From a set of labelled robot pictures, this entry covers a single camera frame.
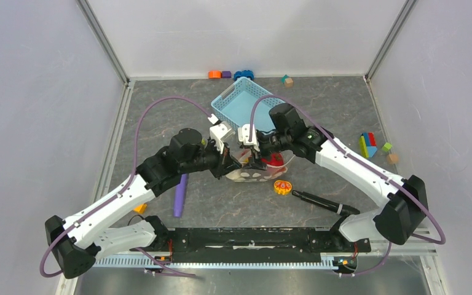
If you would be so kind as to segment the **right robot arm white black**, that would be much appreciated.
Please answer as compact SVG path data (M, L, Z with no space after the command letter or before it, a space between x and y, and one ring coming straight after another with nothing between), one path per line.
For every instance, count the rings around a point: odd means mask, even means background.
M389 242L403 245L424 220L428 211L425 183L418 176L403 178L374 165L347 148L327 130L308 126L296 109L282 103L269 111L273 130L265 134L245 124L238 140L259 157L292 151L295 156L327 168L364 192L377 209L352 214L331 232L332 246L349 249L358 240L380 234Z

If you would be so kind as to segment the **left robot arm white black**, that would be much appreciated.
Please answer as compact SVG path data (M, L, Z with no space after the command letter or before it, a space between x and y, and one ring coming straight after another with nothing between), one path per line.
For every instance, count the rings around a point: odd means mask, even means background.
M234 130L218 124L209 132L204 140L195 129L180 130L169 145L144 160L110 193L71 216L54 215L46 220L47 252L55 257L60 273L67 279L76 278L97 260L117 252L147 246L164 249L168 233L147 220L121 228L112 225L134 207L176 187L182 175L208 170L219 179L238 170L240 162L227 145Z

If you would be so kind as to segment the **clear dotted zip top bag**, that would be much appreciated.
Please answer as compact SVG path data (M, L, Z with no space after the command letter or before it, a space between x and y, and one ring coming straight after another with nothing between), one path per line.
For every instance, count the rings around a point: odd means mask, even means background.
M249 149L240 150L235 154L235 158L241 163L242 167L226 175L226 178L231 181L246 183L265 182L276 179L288 171L290 162L294 159L294 155L291 152L282 152L281 155L286 162L284 166L268 166L266 169L261 170L253 169L248 165L248 160L251 156Z

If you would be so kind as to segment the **red toy tomato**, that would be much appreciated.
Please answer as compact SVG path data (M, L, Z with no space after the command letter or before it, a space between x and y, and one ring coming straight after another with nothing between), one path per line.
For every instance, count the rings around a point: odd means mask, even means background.
M269 157L262 158L261 161L273 167L280 167L285 164L283 156L280 153L273 153Z

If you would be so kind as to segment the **light blue plastic basket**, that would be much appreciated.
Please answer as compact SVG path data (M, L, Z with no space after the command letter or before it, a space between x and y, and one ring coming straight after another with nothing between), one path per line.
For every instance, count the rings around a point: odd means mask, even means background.
M255 102L260 97L270 94L268 90L252 80L241 77L218 95L211 102L211 107L219 119L230 123L232 128L236 129L250 123ZM258 104L254 113L254 125L257 130L269 132L275 128L269 111L282 103L281 99L270 96Z

